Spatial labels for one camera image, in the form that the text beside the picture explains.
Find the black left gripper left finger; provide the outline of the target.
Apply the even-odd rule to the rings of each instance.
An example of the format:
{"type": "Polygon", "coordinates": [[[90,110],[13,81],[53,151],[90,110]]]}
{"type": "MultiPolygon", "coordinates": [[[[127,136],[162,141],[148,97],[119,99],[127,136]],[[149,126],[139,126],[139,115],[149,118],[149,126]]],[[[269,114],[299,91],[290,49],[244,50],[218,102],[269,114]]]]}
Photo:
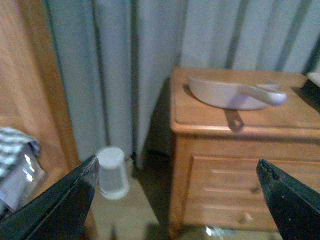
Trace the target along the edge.
{"type": "Polygon", "coordinates": [[[79,240],[95,195],[99,161],[89,157],[0,223],[2,240],[79,240]]]}

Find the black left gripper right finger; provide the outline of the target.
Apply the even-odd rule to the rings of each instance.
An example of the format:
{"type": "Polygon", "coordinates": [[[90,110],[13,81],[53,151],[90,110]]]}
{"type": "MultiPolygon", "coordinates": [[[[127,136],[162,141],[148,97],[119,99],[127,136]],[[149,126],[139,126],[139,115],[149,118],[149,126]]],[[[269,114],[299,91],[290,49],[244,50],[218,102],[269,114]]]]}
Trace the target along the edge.
{"type": "Polygon", "coordinates": [[[320,238],[320,194],[265,159],[256,173],[264,201],[284,240],[320,238]]]}

